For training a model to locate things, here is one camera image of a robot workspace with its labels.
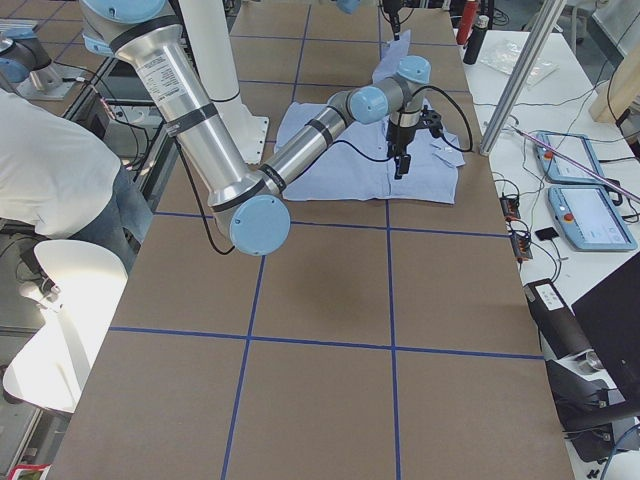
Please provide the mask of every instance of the white cloth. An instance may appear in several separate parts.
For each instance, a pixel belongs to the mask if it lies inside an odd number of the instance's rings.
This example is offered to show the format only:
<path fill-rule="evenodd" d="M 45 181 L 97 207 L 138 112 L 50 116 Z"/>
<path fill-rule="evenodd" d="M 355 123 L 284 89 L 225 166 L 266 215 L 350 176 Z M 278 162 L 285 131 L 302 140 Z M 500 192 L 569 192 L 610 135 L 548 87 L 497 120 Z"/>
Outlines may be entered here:
<path fill-rule="evenodd" d="M 324 105 L 293 103 L 285 114 L 276 138 L 276 149 L 282 147 L 317 115 Z M 352 124 L 340 135 L 366 155 L 387 157 L 387 119 L 371 125 Z M 450 133 L 447 140 L 457 145 Z M 452 204 L 455 201 L 458 169 L 464 165 L 462 154 L 440 149 L 428 130 L 418 130 L 407 152 L 411 155 L 409 173 L 395 180 L 395 162 L 371 162 L 345 144 L 327 150 L 311 168 L 285 189 L 287 200 L 369 200 L 372 198 L 405 198 Z"/>
<path fill-rule="evenodd" d="M 119 168 L 91 132 L 0 89 L 0 217 L 67 238 L 107 205 Z"/>

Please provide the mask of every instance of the robotic arm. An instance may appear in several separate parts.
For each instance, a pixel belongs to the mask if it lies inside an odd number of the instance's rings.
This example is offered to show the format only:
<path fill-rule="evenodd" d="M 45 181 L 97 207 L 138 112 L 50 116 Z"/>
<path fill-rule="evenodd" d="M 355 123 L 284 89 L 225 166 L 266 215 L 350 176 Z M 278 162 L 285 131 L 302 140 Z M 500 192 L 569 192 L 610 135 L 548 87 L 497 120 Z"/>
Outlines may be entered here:
<path fill-rule="evenodd" d="M 81 0 L 94 50 L 105 45 L 130 63 L 149 91 L 169 135 L 182 145 L 210 195 L 218 228 L 242 252 L 266 255 L 284 243 L 289 212 L 277 197 L 354 121 L 390 116 L 394 151 L 405 151 L 420 121 L 430 65 L 406 57 L 395 75 L 340 92 L 257 171 L 244 163 L 182 47 L 182 26 L 165 0 Z"/>

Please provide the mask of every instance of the brown table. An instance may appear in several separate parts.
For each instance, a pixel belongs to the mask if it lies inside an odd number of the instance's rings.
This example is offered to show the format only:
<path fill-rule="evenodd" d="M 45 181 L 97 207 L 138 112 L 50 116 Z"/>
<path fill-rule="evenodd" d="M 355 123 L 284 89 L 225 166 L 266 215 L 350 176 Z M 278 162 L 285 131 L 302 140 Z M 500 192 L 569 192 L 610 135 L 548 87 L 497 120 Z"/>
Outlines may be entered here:
<path fill-rule="evenodd" d="M 447 15 L 404 27 L 478 139 Z M 373 8 L 244 4 L 269 145 L 292 100 L 369 83 L 389 36 Z M 489 162 L 465 159 L 455 206 L 289 204 L 265 258 L 211 251 L 176 166 L 49 478 L 571 478 Z"/>

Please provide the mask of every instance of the white table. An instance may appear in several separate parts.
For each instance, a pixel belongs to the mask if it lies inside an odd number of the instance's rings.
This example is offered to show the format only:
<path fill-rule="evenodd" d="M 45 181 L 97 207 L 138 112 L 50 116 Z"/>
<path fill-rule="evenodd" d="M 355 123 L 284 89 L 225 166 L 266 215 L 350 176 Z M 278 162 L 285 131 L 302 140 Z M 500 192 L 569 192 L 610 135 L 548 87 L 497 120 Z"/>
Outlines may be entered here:
<path fill-rule="evenodd" d="M 493 106 L 481 104 L 497 104 L 500 95 L 507 83 L 507 75 L 500 73 L 491 67 L 480 62 L 484 52 L 490 51 L 495 45 L 506 41 L 524 45 L 528 33 L 525 32 L 487 32 L 479 60 L 475 65 L 465 65 L 465 73 L 469 82 L 469 89 L 474 97 L 476 113 L 481 123 L 481 128 L 485 128 L 495 109 Z M 580 67 L 569 46 L 560 34 L 552 34 L 545 46 L 541 58 L 554 62 L 558 69 L 548 77 L 540 81 L 533 87 L 525 87 L 522 91 L 518 103 L 552 103 L 557 104 L 565 100 L 575 98 L 588 92 L 592 85 Z M 561 106 L 516 106 L 512 114 L 519 120 L 519 128 L 524 131 L 550 130 L 567 132 L 567 129 L 574 121 L 571 133 L 581 133 L 594 139 L 616 140 L 621 135 L 617 128 L 610 124 L 595 123 L 589 116 L 588 110 L 595 100 L 596 94 L 584 96 L 578 100 L 568 102 Z M 583 101 L 587 99 L 584 108 L 580 112 Z M 633 156 L 624 140 L 615 143 L 593 143 L 594 150 L 600 159 L 613 159 Z M 526 145 L 526 166 L 529 170 L 542 176 L 534 158 L 531 143 Z M 527 173 L 523 167 L 523 140 L 514 132 L 505 131 L 501 134 L 498 142 L 491 152 L 491 168 L 494 172 L 504 175 L 504 178 L 516 183 L 521 192 L 535 192 L 539 188 L 538 179 Z M 603 170 L 608 178 L 618 179 L 622 186 L 632 192 L 640 193 L 640 165 L 636 160 L 604 164 Z M 540 192 L 536 201 L 536 195 L 524 195 L 520 199 L 520 213 L 526 224 L 535 231 L 541 228 L 555 226 L 551 211 L 547 202 L 546 188 Z M 498 193 L 503 190 L 503 182 L 496 184 Z M 510 185 L 504 185 L 505 193 L 514 193 L 515 189 Z M 623 214 L 632 213 L 627 207 L 621 210 Z M 630 226 L 630 231 L 636 240 L 640 239 L 640 225 Z M 555 250 L 549 242 L 543 242 L 546 249 L 555 256 Z M 571 305 L 584 293 L 589 291 L 600 280 L 606 277 L 622 265 L 628 258 L 638 253 L 585 253 L 577 252 L 561 236 L 555 240 L 561 257 L 562 273 L 555 285 L 567 304 Z M 524 262 L 521 270 L 523 285 L 542 278 L 550 278 L 553 274 L 553 263 L 551 259 L 534 247 L 533 260 Z M 576 479 L 583 479 L 591 469 L 600 469 L 602 465 L 582 462 L 573 447 L 567 442 L 567 449 L 571 458 Z M 616 456 L 615 460 L 607 472 L 607 480 L 632 480 L 636 479 L 640 472 L 640 452 L 628 452 Z"/>

